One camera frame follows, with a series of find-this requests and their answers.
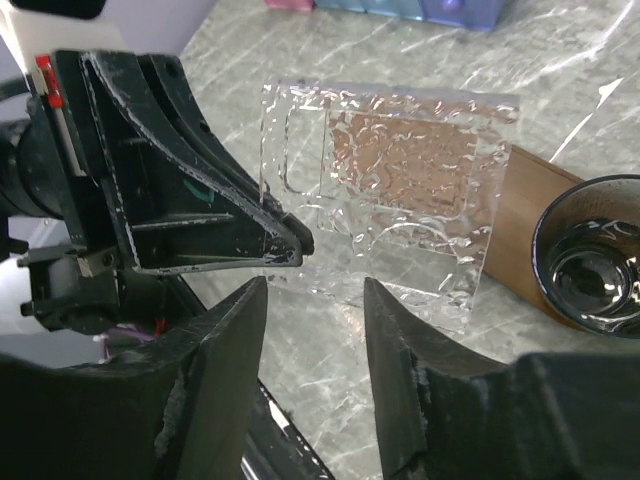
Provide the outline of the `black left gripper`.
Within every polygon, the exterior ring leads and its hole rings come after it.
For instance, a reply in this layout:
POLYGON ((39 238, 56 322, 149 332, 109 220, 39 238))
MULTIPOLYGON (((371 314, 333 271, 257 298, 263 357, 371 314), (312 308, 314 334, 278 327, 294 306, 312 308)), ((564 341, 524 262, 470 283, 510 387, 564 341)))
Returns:
POLYGON ((163 334, 200 313, 175 275, 207 270, 298 267, 300 241, 235 188, 172 126, 132 53, 100 61, 117 117, 106 133, 108 175, 56 186, 30 149, 29 120, 1 124, 1 257, 18 256, 31 296, 23 318, 40 327, 102 334, 135 325, 163 334), (48 244, 13 238, 13 217, 52 219, 63 233, 48 244))

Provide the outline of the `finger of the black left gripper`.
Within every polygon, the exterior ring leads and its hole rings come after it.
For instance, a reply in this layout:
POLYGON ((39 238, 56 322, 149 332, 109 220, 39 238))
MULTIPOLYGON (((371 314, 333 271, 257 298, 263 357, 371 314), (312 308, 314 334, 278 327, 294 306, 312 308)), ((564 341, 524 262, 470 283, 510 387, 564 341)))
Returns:
POLYGON ((145 54, 137 57, 147 84, 172 126, 187 144, 207 159, 226 179, 266 212, 281 222, 300 241, 302 253, 314 253, 314 239, 308 227, 283 210, 278 200, 229 153, 205 120, 180 61, 174 56, 145 54))

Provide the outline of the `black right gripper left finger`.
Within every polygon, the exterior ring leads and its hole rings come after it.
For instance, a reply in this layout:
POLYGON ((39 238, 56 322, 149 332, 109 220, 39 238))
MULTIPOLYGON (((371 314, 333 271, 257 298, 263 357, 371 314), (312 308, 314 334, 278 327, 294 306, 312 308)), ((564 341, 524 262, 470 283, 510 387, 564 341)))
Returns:
POLYGON ((5 479, 236 479, 267 317, 256 277, 103 364, 1 359, 5 479))

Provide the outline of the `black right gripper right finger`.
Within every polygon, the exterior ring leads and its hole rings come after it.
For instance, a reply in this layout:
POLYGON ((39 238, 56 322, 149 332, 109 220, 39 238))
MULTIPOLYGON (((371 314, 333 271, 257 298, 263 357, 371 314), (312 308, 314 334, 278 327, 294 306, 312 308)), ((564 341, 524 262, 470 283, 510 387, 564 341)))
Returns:
POLYGON ((533 353, 503 364, 364 282, 367 357, 387 479, 635 479, 639 359, 533 353))

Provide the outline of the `clear textured plastic holder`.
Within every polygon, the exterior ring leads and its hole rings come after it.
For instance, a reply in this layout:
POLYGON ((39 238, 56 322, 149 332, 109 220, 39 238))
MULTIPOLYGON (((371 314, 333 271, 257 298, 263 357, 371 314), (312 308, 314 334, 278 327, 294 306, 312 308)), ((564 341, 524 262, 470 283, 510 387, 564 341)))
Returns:
POLYGON ((351 306, 383 283, 412 313, 463 332, 481 279, 520 100, 445 88, 282 78, 263 88, 265 197, 314 251, 279 288, 351 306))

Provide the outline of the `dark glass cup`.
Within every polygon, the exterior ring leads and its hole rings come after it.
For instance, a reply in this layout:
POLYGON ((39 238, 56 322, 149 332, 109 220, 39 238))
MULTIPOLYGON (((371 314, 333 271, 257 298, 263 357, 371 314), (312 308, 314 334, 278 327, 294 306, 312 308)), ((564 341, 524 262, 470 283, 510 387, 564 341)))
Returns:
POLYGON ((639 176, 581 182, 544 210, 532 268, 548 305, 572 325, 639 337, 639 176))

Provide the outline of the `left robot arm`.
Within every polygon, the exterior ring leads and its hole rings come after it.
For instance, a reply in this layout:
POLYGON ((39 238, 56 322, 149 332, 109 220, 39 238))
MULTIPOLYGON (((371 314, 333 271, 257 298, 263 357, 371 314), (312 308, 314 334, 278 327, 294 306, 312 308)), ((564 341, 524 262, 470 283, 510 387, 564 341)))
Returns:
POLYGON ((227 151, 180 61, 58 50, 1 95, 27 115, 1 125, 1 220, 57 220, 67 238, 34 247, 1 230, 1 256, 26 271, 19 311, 48 331, 162 335, 177 276, 297 267, 310 229, 227 151))

